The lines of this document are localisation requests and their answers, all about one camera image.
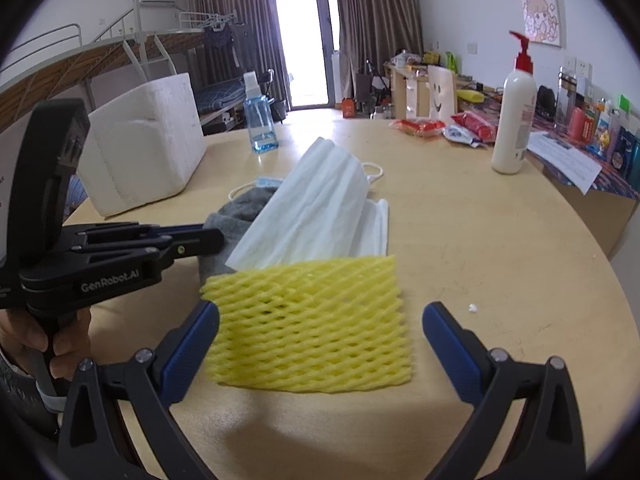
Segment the orange jug on floor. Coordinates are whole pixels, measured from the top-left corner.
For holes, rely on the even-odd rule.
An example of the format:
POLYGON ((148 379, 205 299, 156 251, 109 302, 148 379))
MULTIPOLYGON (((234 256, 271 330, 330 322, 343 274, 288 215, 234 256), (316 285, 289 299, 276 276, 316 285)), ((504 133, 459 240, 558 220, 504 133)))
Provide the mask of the orange jug on floor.
POLYGON ((355 118, 357 116, 357 105, 352 98, 342 99, 341 110, 344 119, 355 118))

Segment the blue face mask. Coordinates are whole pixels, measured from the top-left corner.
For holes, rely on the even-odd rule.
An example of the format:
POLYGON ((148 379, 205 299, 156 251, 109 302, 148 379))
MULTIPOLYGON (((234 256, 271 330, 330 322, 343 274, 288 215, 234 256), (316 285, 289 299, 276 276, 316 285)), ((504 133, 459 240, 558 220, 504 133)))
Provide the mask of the blue face mask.
POLYGON ((250 188, 278 188, 283 180, 274 177, 258 177, 254 181, 241 184, 228 193, 228 200, 234 200, 236 196, 248 191, 250 188))

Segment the red wrapped package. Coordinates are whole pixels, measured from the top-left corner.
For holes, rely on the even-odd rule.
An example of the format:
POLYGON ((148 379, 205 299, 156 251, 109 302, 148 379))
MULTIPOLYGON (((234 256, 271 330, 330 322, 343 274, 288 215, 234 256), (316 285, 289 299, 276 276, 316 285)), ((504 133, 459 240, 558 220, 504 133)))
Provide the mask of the red wrapped package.
POLYGON ((472 110, 453 114, 451 119, 457 125, 471 131, 474 136, 484 143, 494 143, 496 140, 497 127, 472 110))

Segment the brown curtain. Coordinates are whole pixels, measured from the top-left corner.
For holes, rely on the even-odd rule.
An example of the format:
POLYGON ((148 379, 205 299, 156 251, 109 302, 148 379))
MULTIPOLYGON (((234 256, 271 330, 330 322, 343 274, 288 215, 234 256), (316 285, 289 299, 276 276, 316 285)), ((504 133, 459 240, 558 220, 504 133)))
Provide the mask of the brown curtain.
POLYGON ((220 32, 205 33, 203 62, 206 84, 240 79, 268 68, 274 70, 272 94, 291 101, 276 4, 273 0, 188 0, 189 10, 201 16, 228 16, 220 32))
POLYGON ((356 75, 370 62, 379 70, 398 50, 423 51, 416 0, 337 0, 342 95, 354 95, 356 75))

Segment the glass balcony door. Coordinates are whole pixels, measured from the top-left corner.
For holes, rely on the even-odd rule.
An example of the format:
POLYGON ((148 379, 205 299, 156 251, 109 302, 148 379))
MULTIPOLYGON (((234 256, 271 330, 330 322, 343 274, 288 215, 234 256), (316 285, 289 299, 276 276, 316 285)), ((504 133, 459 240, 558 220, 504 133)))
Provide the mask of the glass balcony door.
POLYGON ((334 107, 341 99, 337 0, 273 1, 292 107, 334 107))

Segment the wooden desk with drawers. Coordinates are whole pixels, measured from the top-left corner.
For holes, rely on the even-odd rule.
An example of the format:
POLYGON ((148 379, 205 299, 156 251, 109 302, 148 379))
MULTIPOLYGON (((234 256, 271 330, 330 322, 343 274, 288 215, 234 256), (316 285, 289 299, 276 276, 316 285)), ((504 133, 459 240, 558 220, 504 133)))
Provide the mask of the wooden desk with drawers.
MULTIPOLYGON (((430 118, 430 86, 426 67, 397 67, 388 64, 390 92, 396 119, 430 118)), ((456 88, 472 89, 474 81, 456 75, 456 88)))

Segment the steel thermos bottle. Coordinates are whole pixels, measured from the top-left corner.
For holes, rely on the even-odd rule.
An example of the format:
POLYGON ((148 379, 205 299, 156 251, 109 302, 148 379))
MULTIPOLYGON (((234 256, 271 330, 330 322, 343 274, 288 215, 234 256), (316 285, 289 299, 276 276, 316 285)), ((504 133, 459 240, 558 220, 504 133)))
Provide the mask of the steel thermos bottle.
POLYGON ((555 101, 554 128, 566 128, 572 118, 577 94, 577 77, 567 67, 558 73, 558 94, 555 101))

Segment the white tissue stack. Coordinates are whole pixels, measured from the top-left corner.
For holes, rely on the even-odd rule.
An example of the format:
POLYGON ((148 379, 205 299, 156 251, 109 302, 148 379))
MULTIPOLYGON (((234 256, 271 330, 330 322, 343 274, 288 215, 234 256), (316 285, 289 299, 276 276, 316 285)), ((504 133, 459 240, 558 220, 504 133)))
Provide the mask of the white tissue stack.
POLYGON ((235 271, 334 258, 385 256, 390 206, 371 200, 384 176, 331 140, 319 138, 283 180, 232 250, 235 271))

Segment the blue spray bottle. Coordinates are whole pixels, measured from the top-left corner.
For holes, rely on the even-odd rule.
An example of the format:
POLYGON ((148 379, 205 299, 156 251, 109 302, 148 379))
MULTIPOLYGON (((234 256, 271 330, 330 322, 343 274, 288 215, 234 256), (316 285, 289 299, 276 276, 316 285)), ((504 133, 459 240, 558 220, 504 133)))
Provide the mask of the blue spray bottle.
POLYGON ((279 141, 274 131, 271 108, 267 97, 262 93, 255 72, 243 75, 245 87, 244 118, 250 139, 250 147, 257 153, 276 150, 279 141))

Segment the yellow foam net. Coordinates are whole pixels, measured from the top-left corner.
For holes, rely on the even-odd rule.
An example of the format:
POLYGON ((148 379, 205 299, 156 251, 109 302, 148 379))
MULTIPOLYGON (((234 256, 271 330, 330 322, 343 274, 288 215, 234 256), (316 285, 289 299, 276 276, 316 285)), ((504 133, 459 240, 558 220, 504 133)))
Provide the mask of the yellow foam net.
POLYGON ((203 362, 219 385, 343 393, 400 386, 412 377, 393 256, 215 275, 201 296, 219 311, 203 362))

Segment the grey knitted cloth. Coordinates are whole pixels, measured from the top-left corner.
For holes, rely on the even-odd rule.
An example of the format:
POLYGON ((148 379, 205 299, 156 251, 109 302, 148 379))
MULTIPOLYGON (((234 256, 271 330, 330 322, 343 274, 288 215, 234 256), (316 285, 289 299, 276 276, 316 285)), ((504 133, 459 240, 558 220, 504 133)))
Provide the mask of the grey knitted cloth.
POLYGON ((208 216, 204 226, 219 230, 224 240, 221 250, 216 254, 198 257, 202 285, 211 276, 234 273, 227 266, 227 260, 275 192, 276 188, 251 188, 208 216))

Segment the wooden smiley chair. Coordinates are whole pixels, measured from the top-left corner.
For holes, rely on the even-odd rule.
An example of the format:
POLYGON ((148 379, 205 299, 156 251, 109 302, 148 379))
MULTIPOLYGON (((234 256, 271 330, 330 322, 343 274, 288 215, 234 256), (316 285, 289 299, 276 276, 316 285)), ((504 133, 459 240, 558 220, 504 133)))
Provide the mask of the wooden smiley chair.
POLYGON ((448 68, 430 65, 427 67, 430 86, 430 118, 438 119, 446 125, 457 113, 456 75, 448 68))

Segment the red snack packet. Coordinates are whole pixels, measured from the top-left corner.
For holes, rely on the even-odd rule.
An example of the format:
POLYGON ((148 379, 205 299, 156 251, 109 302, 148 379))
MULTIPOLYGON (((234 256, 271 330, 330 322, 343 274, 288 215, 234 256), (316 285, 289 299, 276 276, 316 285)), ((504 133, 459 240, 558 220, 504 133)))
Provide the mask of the red snack packet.
POLYGON ((429 139, 433 136, 440 136, 444 132, 446 124, 441 120, 428 118, 396 119, 390 123, 390 128, 414 138, 429 139))

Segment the white lotion pump bottle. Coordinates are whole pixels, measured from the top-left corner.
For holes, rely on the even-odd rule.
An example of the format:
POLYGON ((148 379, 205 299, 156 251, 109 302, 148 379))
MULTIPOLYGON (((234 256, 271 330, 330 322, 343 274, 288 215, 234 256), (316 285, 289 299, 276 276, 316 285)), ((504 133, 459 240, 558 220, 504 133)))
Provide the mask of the white lotion pump bottle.
POLYGON ((528 53, 529 39, 510 30, 520 42, 514 69, 503 85, 491 168, 499 174, 517 174, 523 165, 530 130, 532 130, 537 99, 537 85, 533 77, 534 64, 528 53))

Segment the left brown curtain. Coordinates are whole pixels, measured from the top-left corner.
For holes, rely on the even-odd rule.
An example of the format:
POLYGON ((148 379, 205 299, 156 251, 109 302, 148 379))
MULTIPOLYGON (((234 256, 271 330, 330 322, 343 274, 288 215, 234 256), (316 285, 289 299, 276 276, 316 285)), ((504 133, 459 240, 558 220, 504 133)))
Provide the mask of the left brown curtain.
POLYGON ((240 79, 268 68, 274 70, 272 94, 291 101, 276 4, 273 0, 188 0, 189 10, 201 16, 228 16, 220 32, 205 33, 203 62, 206 84, 240 79))

